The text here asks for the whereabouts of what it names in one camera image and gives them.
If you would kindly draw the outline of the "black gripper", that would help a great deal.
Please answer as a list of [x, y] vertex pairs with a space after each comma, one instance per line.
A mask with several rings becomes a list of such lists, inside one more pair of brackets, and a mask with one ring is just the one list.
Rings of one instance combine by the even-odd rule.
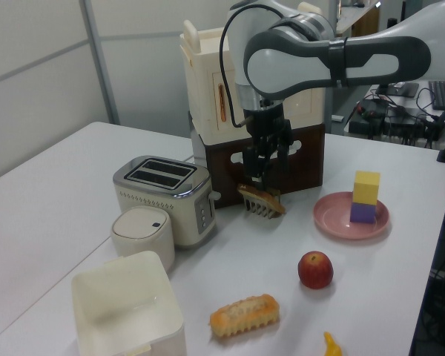
[[277, 152], [281, 170], [289, 171], [289, 147], [293, 143], [291, 123], [285, 118], [282, 105], [243, 113], [249, 119], [246, 130], [252, 137], [252, 146], [243, 149], [244, 172], [256, 186], [266, 186], [267, 156]]

